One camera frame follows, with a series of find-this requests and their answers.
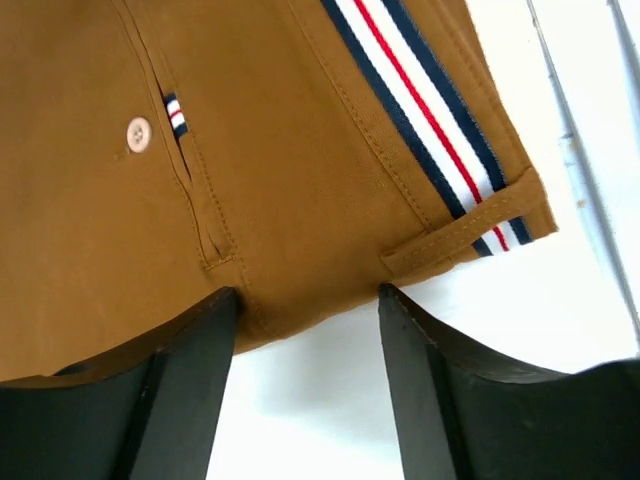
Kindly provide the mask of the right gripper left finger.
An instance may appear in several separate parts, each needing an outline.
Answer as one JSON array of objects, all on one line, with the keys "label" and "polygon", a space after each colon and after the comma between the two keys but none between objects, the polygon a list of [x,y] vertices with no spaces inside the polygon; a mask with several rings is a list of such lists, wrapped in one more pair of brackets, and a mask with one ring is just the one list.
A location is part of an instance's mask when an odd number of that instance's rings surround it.
[{"label": "right gripper left finger", "polygon": [[2,382],[2,478],[205,478],[236,332],[225,287],[54,375]]}]

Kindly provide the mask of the brown trousers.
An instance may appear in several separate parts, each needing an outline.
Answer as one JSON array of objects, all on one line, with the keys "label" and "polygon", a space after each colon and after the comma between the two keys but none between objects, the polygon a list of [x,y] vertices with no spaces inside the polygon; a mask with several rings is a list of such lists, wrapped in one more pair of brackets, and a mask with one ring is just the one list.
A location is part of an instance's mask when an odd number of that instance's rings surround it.
[{"label": "brown trousers", "polygon": [[237,352],[554,232],[462,1],[5,1],[1,376]]}]

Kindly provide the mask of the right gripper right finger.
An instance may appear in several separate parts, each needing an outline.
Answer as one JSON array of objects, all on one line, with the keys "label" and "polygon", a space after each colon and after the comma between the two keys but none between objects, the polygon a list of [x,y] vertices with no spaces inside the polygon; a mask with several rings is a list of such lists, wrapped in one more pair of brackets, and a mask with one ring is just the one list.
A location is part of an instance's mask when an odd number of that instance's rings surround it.
[{"label": "right gripper right finger", "polygon": [[568,374],[502,354],[391,284],[379,328],[408,479],[635,479],[639,362]]}]

